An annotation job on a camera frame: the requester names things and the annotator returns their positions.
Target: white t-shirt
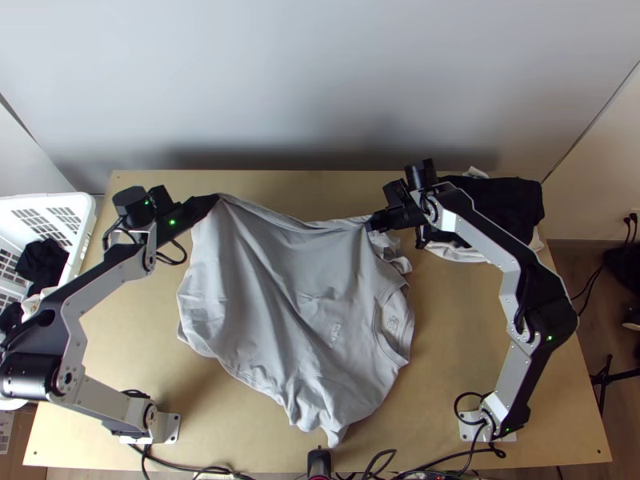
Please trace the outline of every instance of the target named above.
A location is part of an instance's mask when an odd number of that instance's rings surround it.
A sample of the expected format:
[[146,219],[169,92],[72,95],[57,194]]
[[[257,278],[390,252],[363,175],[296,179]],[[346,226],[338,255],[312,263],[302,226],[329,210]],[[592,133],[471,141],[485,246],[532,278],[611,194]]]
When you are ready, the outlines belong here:
[[409,361],[411,271],[366,218],[301,222],[229,195],[192,229],[178,337],[321,427],[329,446],[371,415]]

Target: laundry basket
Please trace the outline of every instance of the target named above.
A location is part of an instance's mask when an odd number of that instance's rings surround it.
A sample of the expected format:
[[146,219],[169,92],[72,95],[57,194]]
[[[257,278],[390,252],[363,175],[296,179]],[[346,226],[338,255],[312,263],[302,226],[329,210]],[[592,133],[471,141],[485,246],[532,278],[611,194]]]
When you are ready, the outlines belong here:
[[30,282],[15,272],[27,243],[52,238],[69,252],[59,285],[74,278],[95,224],[88,194],[35,194],[0,198],[0,311],[26,297]]

